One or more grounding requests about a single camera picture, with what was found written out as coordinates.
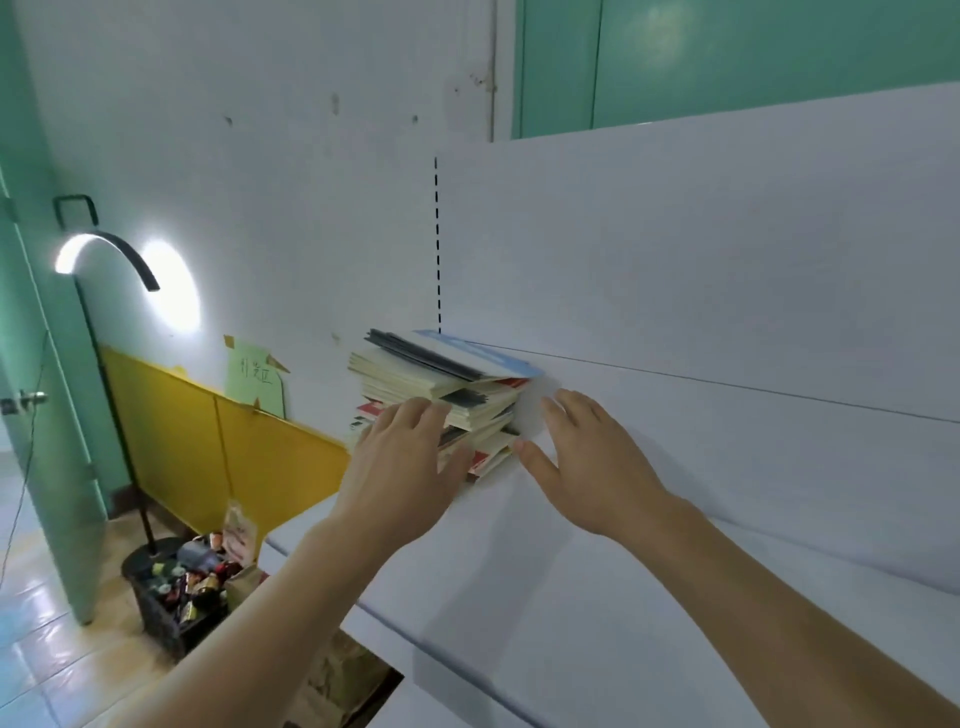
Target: yellow wall panel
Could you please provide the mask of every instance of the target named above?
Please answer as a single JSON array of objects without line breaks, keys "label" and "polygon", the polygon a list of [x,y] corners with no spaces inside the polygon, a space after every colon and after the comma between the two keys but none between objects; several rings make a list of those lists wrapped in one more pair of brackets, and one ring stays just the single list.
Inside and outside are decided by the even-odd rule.
[{"label": "yellow wall panel", "polygon": [[342,444],[223,397],[217,407],[233,497],[258,540],[340,488]]},{"label": "yellow wall panel", "polygon": [[102,351],[140,487],[195,531],[218,530],[229,498],[218,395],[147,362]]}]

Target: lamp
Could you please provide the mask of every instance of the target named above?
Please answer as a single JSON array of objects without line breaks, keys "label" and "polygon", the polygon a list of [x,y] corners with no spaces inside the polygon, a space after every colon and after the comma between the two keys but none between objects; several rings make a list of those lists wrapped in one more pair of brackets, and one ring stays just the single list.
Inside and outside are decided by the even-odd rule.
[{"label": "lamp", "polygon": [[[90,215],[90,220],[93,223],[93,229],[74,233],[66,239],[63,245],[60,247],[60,252],[57,255],[56,263],[54,264],[54,268],[57,273],[72,276],[77,266],[77,260],[83,250],[90,243],[100,241],[109,243],[110,246],[116,249],[121,255],[123,255],[124,258],[127,259],[130,265],[133,266],[133,269],[136,271],[136,273],[140,276],[140,280],[143,282],[143,285],[148,291],[156,292],[160,290],[160,285],[156,281],[156,276],[150,269],[150,266],[147,265],[147,262],[143,259],[143,257],[141,257],[140,254],[133,249],[133,246],[130,243],[128,243],[119,235],[114,235],[111,232],[105,232],[98,229],[100,225],[100,216],[97,214],[97,207],[93,204],[93,200],[88,195],[61,195],[54,198],[54,213],[57,216],[57,223],[60,225],[60,230],[64,233],[67,232],[67,226],[63,220],[63,203],[75,200],[86,202],[86,208]],[[136,500],[136,508],[140,513],[140,519],[143,521],[143,530],[147,537],[146,553],[142,553],[141,549],[135,551],[131,557],[124,562],[124,570],[148,569],[154,561],[166,558],[170,554],[170,549],[176,553],[177,548],[180,545],[180,540],[162,539],[160,543],[163,546],[163,549],[157,546],[157,541],[154,537],[154,530],[150,527],[150,519],[147,517],[146,499],[144,498],[143,491],[140,490],[139,483],[137,483],[136,480],[136,472],[133,469],[130,447],[127,444],[127,437],[124,434],[123,426],[120,424],[120,417],[117,414],[116,401],[113,398],[113,392],[110,389],[110,383],[107,379],[107,368],[104,366],[103,357],[100,355],[100,348],[97,346],[97,337],[94,333],[93,322],[90,319],[89,309],[86,306],[84,291],[80,286],[79,279],[74,277],[73,281],[77,288],[77,296],[80,299],[80,308],[84,313],[86,328],[89,331],[90,340],[93,342],[93,350],[97,357],[97,366],[100,371],[100,379],[104,383],[104,391],[107,394],[110,415],[112,415],[113,420],[116,423],[117,435],[120,441],[120,449],[123,451],[123,457],[127,465],[127,471],[130,474],[133,495]]]}]

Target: door handle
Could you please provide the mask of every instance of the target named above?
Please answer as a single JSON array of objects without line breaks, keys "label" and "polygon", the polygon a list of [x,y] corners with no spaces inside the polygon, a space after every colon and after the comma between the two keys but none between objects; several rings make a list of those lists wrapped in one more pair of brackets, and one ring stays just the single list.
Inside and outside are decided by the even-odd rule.
[{"label": "door handle", "polygon": [[36,407],[39,404],[44,404],[48,399],[46,392],[24,392],[20,390],[20,406],[23,407],[24,411],[29,411],[30,406],[33,405]]}]

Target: wire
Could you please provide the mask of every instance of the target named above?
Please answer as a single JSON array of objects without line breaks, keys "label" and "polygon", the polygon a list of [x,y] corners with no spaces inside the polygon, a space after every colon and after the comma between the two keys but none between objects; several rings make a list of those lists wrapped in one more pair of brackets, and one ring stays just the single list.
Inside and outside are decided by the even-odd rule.
[{"label": "wire", "polygon": [[[36,376],[35,392],[40,391],[40,384],[43,382],[43,370],[46,367],[47,344],[50,342],[50,330],[43,333],[43,346],[40,348],[40,372]],[[7,549],[3,554],[3,567],[0,567],[0,589],[3,589],[4,580],[7,578],[7,562],[10,559],[10,552],[13,548],[13,535],[16,533],[16,525],[20,520],[20,512],[23,510],[23,501],[27,496],[27,482],[30,480],[30,466],[34,462],[34,433],[36,431],[36,409],[37,403],[34,402],[34,414],[30,418],[30,449],[27,450],[27,462],[23,466],[23,487],[20,488],[20,502],[16,506],[16,515],[13,516],[13,526],[10,529],[10,538],[7,539]]]}]

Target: green paper sign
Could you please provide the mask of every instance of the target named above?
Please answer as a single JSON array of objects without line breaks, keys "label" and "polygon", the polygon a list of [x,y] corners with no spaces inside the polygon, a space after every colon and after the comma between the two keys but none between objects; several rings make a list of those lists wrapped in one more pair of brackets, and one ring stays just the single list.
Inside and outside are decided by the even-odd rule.
[{"label": "green paper sign", "polygon": [[227,387],[232,400],[257,405],[264,412],[286,419],[283,381],[276,367],[267,363],[270,353],[261,347],[234,339],[229,350]]}]

